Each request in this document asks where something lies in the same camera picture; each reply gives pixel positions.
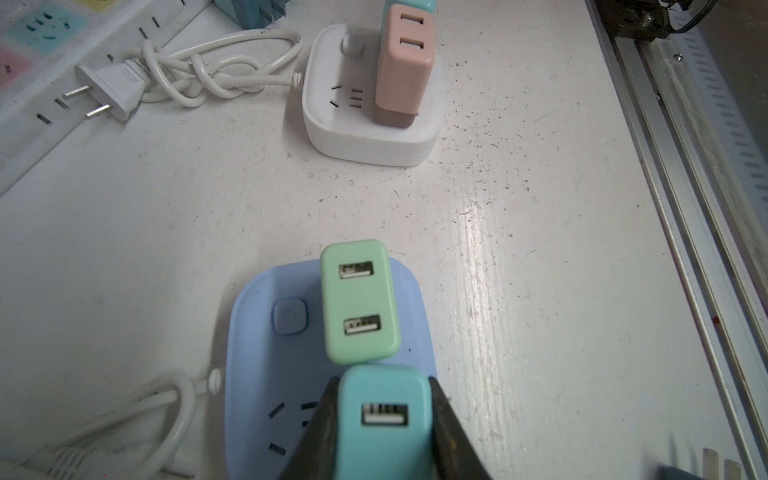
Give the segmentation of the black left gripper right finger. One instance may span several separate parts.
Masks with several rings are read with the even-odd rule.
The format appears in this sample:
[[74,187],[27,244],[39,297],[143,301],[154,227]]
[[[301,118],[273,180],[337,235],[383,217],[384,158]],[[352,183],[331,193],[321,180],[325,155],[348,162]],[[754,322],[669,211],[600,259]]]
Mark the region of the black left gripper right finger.
[[436,479],[489,480],[460,420],[435,377],[429,377],[432,405],[432,457]]

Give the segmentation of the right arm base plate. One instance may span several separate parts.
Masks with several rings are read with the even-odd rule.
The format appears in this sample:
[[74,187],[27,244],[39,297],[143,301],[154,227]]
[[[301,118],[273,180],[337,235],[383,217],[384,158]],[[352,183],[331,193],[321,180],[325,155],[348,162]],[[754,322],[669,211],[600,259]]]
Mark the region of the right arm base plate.
[[669,10],[679,5],[686,11],[693,4],[692,1],[597,0],[595,4],[603,26],[611,37],[651,42],[689,32],[714,9],[717,0],[706,1],[681,27],[674,27],[670,23]]

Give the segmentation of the green charger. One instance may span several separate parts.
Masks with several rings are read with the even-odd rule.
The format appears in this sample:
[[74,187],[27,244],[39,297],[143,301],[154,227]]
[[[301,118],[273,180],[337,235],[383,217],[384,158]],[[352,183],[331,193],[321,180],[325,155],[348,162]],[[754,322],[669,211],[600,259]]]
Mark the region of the green charger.
[[326,354],[337,365],[393,357],[401,346],[390,256],[375,239],[334,243],[320,256]]

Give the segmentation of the pink charger plug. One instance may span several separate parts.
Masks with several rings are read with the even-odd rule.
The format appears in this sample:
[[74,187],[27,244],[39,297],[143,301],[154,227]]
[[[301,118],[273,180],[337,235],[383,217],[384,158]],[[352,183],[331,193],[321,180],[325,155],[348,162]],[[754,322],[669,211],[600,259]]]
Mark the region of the pink charger plug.
[[436,58],[434,14],[400,4],[383,10],[376,122],[408,128],[417,117]]

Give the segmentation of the white square power strip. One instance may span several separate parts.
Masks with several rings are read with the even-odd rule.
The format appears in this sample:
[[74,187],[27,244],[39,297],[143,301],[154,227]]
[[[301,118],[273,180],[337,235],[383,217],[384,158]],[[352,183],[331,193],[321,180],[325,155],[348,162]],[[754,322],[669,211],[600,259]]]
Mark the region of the white square power strip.
[[302,110],[322,154],[365,164],[412,167],[439,138],[445,114],[442,59],[437,58],[419,114],[408,128],[374,121],[379,32],[347,24],[316,36],[303,77]]

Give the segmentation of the blue square power strip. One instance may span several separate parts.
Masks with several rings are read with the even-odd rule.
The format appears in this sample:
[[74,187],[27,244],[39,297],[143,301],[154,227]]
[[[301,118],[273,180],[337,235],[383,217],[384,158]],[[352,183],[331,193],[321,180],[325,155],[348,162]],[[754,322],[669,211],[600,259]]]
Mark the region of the blue square power strip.
[[[435,358],[420,288],[393,262],[402,344],[375,364],[407,366],[427,379]],[[316,260],[269,269],[232,309],[225,388],[225,451],[233,479],[279,479],[332,377],[352,367],[330,361]]]

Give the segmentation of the white long power strip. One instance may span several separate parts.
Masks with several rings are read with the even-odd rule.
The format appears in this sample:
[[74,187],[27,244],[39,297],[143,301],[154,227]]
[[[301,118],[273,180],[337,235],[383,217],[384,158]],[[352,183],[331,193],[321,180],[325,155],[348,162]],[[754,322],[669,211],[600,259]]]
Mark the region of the white long power strip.
[[7,191],[95,102],[65,98],[78,65],[101,67],[149,39],[167,44],[206,1],[4,1],[1,4],[1,189]]

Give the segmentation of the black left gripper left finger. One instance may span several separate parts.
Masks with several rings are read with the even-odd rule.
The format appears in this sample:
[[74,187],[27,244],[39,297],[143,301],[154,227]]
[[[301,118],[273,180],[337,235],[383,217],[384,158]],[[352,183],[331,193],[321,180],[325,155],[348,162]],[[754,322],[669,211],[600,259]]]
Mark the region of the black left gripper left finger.
[[340,378],[332,377],[301,440],[279,479],[334,478],[338,439]]

